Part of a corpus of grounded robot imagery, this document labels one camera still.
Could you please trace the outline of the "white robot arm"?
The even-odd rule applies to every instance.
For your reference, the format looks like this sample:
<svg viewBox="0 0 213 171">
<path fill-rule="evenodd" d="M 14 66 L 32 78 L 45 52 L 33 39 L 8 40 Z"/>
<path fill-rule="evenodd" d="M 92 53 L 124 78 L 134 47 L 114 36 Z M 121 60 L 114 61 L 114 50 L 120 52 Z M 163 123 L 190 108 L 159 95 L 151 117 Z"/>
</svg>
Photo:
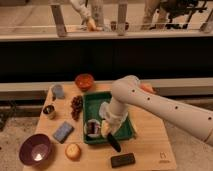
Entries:
<svg viewBox="0 0 213 171">
<path fill-rule="evenodd" d="M 140 107 L 164 119 L 197 139 L 213 146 L 213 111 L 181 103 L 140 88 L 140 80 L 128 75 L 115 80 L 110 87 L 111 100 L 102 102 L 99 116 L 115 134 L 128 116 L 128 105 Z"/>
</svg>

